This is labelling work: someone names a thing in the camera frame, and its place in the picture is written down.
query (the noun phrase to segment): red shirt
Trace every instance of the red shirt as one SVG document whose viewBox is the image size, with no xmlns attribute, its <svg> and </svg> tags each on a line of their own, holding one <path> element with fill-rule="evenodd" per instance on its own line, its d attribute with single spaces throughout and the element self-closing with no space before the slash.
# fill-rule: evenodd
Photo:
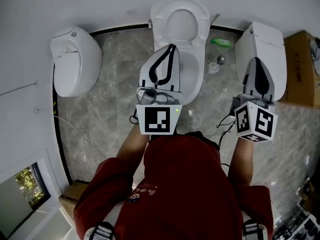
<svg viewBox="0 0 320 240">
<path fill-rule="evenodd" d="M 119 158 L 102 162 L 74 209 L 80 239 L 126 200 L 114 227 L 117 240 L 242 239 L 246 212 L 273 235 L 269 189 L 232 186 L 220 154 L 192 136 L 163 136 L 144 153 L 143 181 Z"/>
</svg>

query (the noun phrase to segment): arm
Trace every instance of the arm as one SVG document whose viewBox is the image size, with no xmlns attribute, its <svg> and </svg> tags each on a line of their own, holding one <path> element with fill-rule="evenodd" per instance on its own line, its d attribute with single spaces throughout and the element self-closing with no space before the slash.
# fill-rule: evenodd
<svg viewBox="0 0 320 240">
<path fill-rule="evenodd" d="M 133 175 L 144 155 L 148 137 L 141 135 L 139 126 L 135 125 L 117 156 L 99 164 L 74 208 L 74 223 L 80 239 L 131 193 Z"/>
<path fill-rule="evenodd" d="M 117 158 L 126 163 L 132 175 L 137 170 L 141 159 L 144 156 L 148 138 L 149 135 L 142 135 L 139 125 L 136 124 L 116 155 Z"/>
<path fill-rule="evenodd" d="M 250 185 L 254 172 L 253 151 L 253 142 L 238 138 L 228 173 L 232 185 Z"/>
</svg>

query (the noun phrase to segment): black cable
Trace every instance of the black cable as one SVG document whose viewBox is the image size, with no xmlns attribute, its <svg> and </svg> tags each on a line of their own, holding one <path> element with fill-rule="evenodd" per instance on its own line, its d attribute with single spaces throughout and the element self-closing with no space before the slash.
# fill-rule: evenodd
<svg viewBox="0 0 320 240">
<path fill-rule="evenodd" d="M 220 123 L 219 123 L 216 127 L 219 128 L 220 126 L 228 126 L 228 125 L 230 125 L 231 123 L 221 124 L 228 116 L 230 116 L 230 113 L 227 114 L 227 115 L 220 121 Z"/>
<path fill-rule="evenodd" d="M 130 123 L 133 124 L 133 125 L 138 125 L 138 124 L 139 124 L 139 119 L 138 119 L 138 117 L 136 116 L 136 114 L 137 114 L 137 109 L 135 109 L 133 115 L 130 115 L 130 117 L 129 117 L 129 121 L 130 121 Z"/>
<path fill-rule="evenodd" d="M 233 121 L 232 124 L 231 124 L 231 126 L 228 128 L 228 130 L 224 131 L 224 132 L 221 134 L 221 137 L 220 137 L 220 140 L 219 140 L 219 144 L 218 144 L 219 149 L 220 149 L 220 147 L 221 147 L 221 142 L 222 142 L 223 137 L 224 137 L 227 133 L 231 133 L 230 130 L 231 130 L 231 128 L 232 128 L 235 124 L 236 124 L 236 121 Z"/>
</svg>

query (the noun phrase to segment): green bottle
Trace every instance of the green bottle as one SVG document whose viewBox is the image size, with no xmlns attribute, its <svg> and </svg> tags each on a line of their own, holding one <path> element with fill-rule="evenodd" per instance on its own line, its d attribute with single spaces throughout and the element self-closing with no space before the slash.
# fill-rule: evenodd
<svg viewBox="0 0 320 240">
<path fill-rule="evenodd" d="M 211 44 L 217 44 L 222 47 L 231 47 L 231 42 L 229 40 L 224 40 L 220 38 L 215 38 L 211 40 Z"/>
</svg>

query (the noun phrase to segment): white cable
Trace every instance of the white cable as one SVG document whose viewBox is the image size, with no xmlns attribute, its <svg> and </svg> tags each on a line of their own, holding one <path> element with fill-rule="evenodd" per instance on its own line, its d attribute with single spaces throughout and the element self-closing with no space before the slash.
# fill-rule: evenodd
<svg viewBox="0 0 320 240">
<path fill-rule="evenodd" d="M 86 142 L 89 143 L 89 145 L 90 145 L 91 147 L 93 147 L 93 149 L 94 149 L 100 156 L 102 156 L 104 159 L 107 159 L 107 158 L 106 158 L 103 154 L 101 154 L 101 153 L 94 147 L 94 145 L 92 145 L 91 142 L 90 142 L 89 140 L 87 140 L 87 138 L 86 138 L 76 127 L 74 127 L 71 123 L 69 123 L 68 121 L 62 119 L 61 117 L 59 117 L 59 116 L 57 116 L 57 115 L 53 115 L 53 114 L 52 114 L 51 116 L 53 116 L 53 117 L 55 117 L 55 118 L 58 118 L 58 119 L 60 119 L 61 121 L 63 121 L 63 122 L 65 122 L 65 123 L 67 123 L 68 125 L 70 125 L 73 129 L 75 129 L 75 130 L 78 132 L 78 134 L 81 135 L 82 138 L 85 139 Z"/>
</svg>

